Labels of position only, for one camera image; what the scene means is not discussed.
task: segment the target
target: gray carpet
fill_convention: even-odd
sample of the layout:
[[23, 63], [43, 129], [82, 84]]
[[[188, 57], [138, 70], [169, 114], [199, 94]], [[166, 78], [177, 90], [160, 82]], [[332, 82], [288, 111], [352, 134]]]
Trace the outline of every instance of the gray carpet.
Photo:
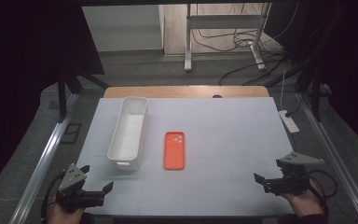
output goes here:
[[[250, 55], [243, 54], [194, 55], [193, 71], [186, 73], [184, 71], [183, 57], [109, 54], [103, 54], [101, 57], [106, 76], [96, 75], [96, 77], [112, 86], [217, 85], [219, 78], [225, 73], [254, 63]], [[281, 75], [283, 70], [289, 66], [293, 65], [290, 62], [282, 63], [277, 70], [267, 77], [266, 80], [259, 82], [259, 84], [264, 84], [266, 81]], [[254, 67], [250, 67], [227, 77], [223, 80], [223, 84], [240, 85], [260, 76], [261, 74]], [[76, 138], [73, 134], [67, 134], [63, 137], [62, 141], [64, 143], [61, 143], [59, 146], [26, 223], [39, 223], [40, 204], [47, 190], [48, 183], [53, 176], [58, 174], [62, 169], [66, 169], [70, 163], [76, 162], [90, 127], [98, 100], [103, 96], [103, 89], [83, 78], [80, 80], [86, 89], [82, 91], [76, 103], [75, 113], [70, 120], [72, 129], [78, 128], [79, 130], [78, 137]], [[296, 77], [285, 80], [282, 107], [288, 111], [295, 110], [299, 104], [293, 91], [295, 81]], [[279, 108], [281, 84], [270, 88], [268, 91]], [[54, 109], [52, 101], [57, 101], [57, 99], [56, 85], [44, 90], [41, 96], [41, 105], [32, 125], [5, 170], [0, 175], [0, 223], [9, 222], [55, 127], [59, 111]], [[339, 150], [339, 154], [358, 183], [358, 136], [339, 117], [326, 99], [321, 101], [321, 117], [324, 127]], [[324, 159], [326, 165], [322, 169], [331, 174], [339, 183], [336, 172], [326, 157], [322, 144], [312, 129], [304, 111], [300, 109], [293, 115], [293, 119], [300, 129], [300, 133], [296, 135], [289, 134], [289, 139], [296, 151]], [[328, 179], [323, 176], [318, 176], [318, 178], [321, 178], [325, 183], [327, 193], [333, 190], [332, 184]], [[331, 211], [330, 223], [358, 223], [357, 212], [341, 184], [339, 184], [338, 194], [330, 199], [328, 204]], [[107, 217], [98, 217], [96, 221], [97, 223], [111, 222]], [[264, 223], [275, 223], [275, 221], [269, 219], [264, 221]]]

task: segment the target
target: phone case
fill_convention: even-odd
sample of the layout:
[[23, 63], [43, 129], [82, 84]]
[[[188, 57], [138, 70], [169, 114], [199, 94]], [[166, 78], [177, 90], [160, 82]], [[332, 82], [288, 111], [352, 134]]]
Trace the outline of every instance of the phone case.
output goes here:
[[185, 135], [182, 132], [165, 134], [164, 169], [183, 170], [185, 168]]

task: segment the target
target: aluminum rail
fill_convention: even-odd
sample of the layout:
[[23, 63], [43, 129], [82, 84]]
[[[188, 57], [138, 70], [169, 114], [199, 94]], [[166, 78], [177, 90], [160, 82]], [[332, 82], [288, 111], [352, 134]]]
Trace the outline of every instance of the aluminum rail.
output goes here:
[[308, 119], [312, 125], [312, 128], [318, 135], [324, 150], [327, 154], [328, 159], [332, 162], [334, 169], [337, 172], [339, 179], [342, 182], [343, 187], [347, 191], [350, 199], [358, 212], [358, 185], [356, 184], [355, 180], [352, 178], [350, 172], [348, 171], [347, 167], [344, 164], [344, 161], [338, 154], [336, 147], [334, 146], [333, 142], [331, 141], [330, 137], [328, 136], [324, 126], [321, 122], [318, 122], [316, 118], [312, 115], [310, 111], [310, 102], [306, 97], [297, 94], [299, 101], [304, 101], [302, 104], [302, 108], [307, 114]]
[[34, 203], [34, 199], [42, 185], [46, 173], [48, 172], [48, 168], [60, 143], [62, 135], [65, 132], [70, 118], [72, 117], [77, 99], [77, 94], [71, 94], [69, 97], [67, 103], [67, 114], [62, 123], [57, 123], [54, 128], [54, 131], [46, 144], [45, 150], [43, 151], [42, 156], [34, 169], [34, 173], [32, 174], [9, 223], [24, 223], [28, 217]]

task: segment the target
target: white table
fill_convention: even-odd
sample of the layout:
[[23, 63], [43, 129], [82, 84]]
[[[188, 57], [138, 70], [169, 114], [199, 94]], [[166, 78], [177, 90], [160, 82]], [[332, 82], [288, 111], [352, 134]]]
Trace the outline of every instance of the white table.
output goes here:
[[[77, 162], [90, 165], [85, 190], [114, 180], [104, 206], [111, 216], [276, 216], [288, 202], [266, 194], [253, 173], [279, 178], [275, 160], [292, 151], [272, 98], [148, 99], [144, 162], [136, 172], [116, 170], [106, 153], [122, 99], [101, 99]], [[163, 169], [164, 135], [186, 136], [186, 167]]]

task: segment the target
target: wooden edge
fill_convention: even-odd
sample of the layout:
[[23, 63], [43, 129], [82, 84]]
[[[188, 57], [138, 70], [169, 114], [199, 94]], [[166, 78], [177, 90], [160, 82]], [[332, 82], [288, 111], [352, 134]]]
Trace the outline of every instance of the wooden edge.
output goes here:
[[262, 86], [154, 86], [154, 87], [110, 87], [103, 98], [143, 96], [146, 98], [224, 98], [269, 97]]

